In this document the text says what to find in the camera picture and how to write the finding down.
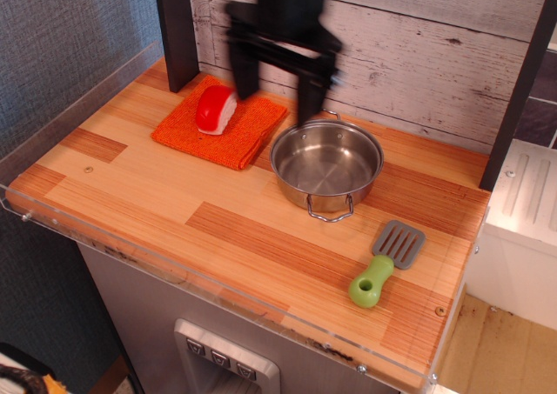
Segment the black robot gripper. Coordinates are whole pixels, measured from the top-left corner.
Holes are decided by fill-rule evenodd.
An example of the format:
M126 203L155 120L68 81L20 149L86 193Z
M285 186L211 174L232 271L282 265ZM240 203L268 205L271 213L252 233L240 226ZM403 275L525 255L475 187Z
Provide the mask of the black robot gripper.
M259 64L268 63L298 76L301 127L321 111L335 81L342 43L319 21L324 0L230 1L225 12L229 58L236 91L246 100L259 90Z

